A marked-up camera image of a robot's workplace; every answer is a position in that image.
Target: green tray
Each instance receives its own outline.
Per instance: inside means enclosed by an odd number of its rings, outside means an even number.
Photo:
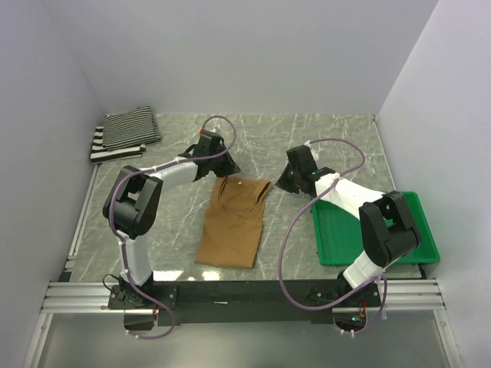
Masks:
[[[414,192],[403,192],[409,210],[421,233],[421,245],[402,257],[398,264],[428,264],[440,260],[430,226]],[[312,206],[319,261],[326,266],[345,266],[353,263],[363,251],[360,222],[328,202],[318,201]]]

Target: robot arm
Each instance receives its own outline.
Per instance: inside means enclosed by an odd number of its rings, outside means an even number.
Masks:
[[[223,138],[219,134],[202,130],[199,142],[190,146],[175,160],[180,160],[182,157],[211,156],[222,152],[224,149]],[[103,215],[106,219],[109,218],[110,201],[114,190],[123,178],[137,171],[140,169],[132,166],[125,166],[120,171],[104,203]],[[240,168],[229,153],[226,153],[215,159],[196,163],[185,162],[148,175],[135,176],[120,191],[114,207],[114,224],[118,233],[126,240],[128,268],[131,270],[131,276],[136,286],[141,287],[146,284],[152,276],[152,269],[148,260],[147,233],[155,221],[161,192],[187,182],[199,180],[210,171],[213,171],[218,177],[223,177],[240,173]],[[121,270],[120,277],[128,282],[125,270]]]
[[[338,179],[338,184],[321,200],[337,205],[360,221],[364,250],[338,277],[345,290],[382,274],[420,245],[420,233],[401,193],[370,190],[339,179],[333,169],[319,169],[308,146],[289,149],[286,154],[288,164],[276,186],[287,192],[317,196]]]

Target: floor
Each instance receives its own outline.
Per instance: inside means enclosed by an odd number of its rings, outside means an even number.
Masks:
[[[275,182],[285,167],[285,151],[307,140],[337,136],[359,145],[367,156],[365,166],[348,176],[368,188],[394,189],[372,115],[327,114],[229,114],[238,138],[231,155],[242,172],[236,176],[269,179]],[[87,219],[81,231],[77,260],[71,281],[101,281],[106,273],[119,273],[120,258],[115,237],[102,206],[120,168],[153,166],[173,159],[197,141],[204,115],[166,114],[157,116],[163,140],[149,145],[141,158],[103,163],[98,170],[94,194],[87,207]],[[213,120],[207,127],[231,140],[226,123]],[[320,143],[312,147],[319,166],[342,171],[359,162],[354,149],[343,143]],[[266,200],[263,232],[253,269],[214,268],[195,264],[194,257],[203,229],[204,212],[214,183],[213,175],[198,182],[176,187],[163,193],[157,220],[149,232],[150,265],[157,280],[261,280],[276,279],[278,249],[285,230],[295,213],[308,201],[304,194],[295,195],[274,188]],[[284,276],[291,279],[335,278],[341,268],[321,266],[318,261],[315,231],[310,214],[298,221],[288,243]],[[417,266],[393,266],[388,276],[418,278]]]

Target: brown t-shirt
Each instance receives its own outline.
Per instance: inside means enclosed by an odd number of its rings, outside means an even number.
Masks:
[[[271,187],[268,180],[217,178],[195,262],[252,268]]]

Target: white wall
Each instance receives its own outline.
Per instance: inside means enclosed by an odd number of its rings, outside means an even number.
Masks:
[[[440,0],[380,113],[396,184],[420,194],[466,366],[491,364],[491,2]]]
[[[44,0],[107,112],[378,113],[437,0]]]
[[[0,11],[0,366],[21,365],[63,270],[101,109],[40,0]]]

